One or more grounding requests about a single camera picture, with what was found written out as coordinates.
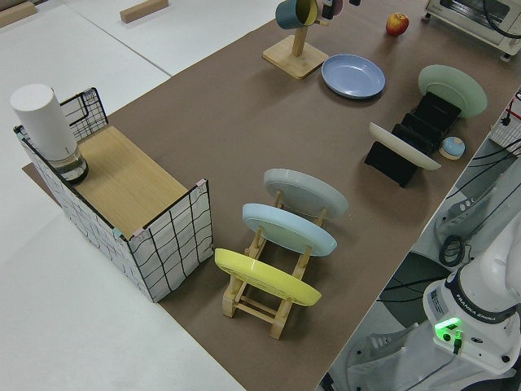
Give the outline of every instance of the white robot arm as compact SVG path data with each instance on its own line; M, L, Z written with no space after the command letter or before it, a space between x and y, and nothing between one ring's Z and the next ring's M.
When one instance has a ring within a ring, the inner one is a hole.
M429 285L423 308L434 342L499 375L521 350L521 213L474 261Z

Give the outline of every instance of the wooden block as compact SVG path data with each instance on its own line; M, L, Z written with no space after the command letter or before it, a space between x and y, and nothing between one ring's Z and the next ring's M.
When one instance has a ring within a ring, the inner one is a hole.
M292 54L294 41L295 37L290 35L269 49L266 49L262 57L267 59L270 63L277 65L295 79L300 80L320 67L329 55L306 42L302 54L297 57Z
M169 0L147 0L120 12L121 20L132 22L169 6Z
M0 28L34 15L36 12L36 7L31 2L22 2L17 6L7 8L0 12Z
M187 192L114 126L79 147L89 174L76 189L127 239Z

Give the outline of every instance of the apple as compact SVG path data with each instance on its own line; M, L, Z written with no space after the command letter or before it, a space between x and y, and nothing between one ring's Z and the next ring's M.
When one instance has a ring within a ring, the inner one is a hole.
M387 34L397 37L409 27L409 17L406 14L395 12L387 18L385 29Z

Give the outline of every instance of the brown tabletop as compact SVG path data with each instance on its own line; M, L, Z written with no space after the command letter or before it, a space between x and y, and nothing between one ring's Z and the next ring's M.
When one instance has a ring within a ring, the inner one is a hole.
M281 340L269 338L268 323L248 314L221 314L228 275L213 260L161 301L248 390L314 390L521 85L519 59L501 62L492 47L436 20L422 22L424 5L346 2L330 26L309 29L307 42L321 51L360 55L383 70L387 84L374 99L342 98L328 89L320 70L297 81L262 59L266 48L294 33L270 22L110 116L186 187L209 180L217 247L242 252L251 242L242 205L272 202L263 188L267 169L311 174L348 198L348 216L324 225L338 248L313 258L304 276L322 299L313 307L294 306ZM395 11L410 17L400 37L386 35L384 28ZM442 168L419 170L401 188L363 163L373 142L368 125L390 130L401 122L421 98L419 72L431 64L473 76L488 96L488 108L458 120L450 131L466 143L461 160L435 153ZM290 272L295 265L294 256L274 246L261 259Z

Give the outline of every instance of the white table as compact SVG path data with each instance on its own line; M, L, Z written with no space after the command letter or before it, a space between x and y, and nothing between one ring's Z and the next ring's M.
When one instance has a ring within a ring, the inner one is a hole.
M95 86L110 113L168 79L69 7L37 9L0 29L0 388L242 390L22 171L19 86L46 83L59 100Z
M169 75L269 22L280 3L280 0L170 0L168 7L125 24L120 11L142 0L61 1Z

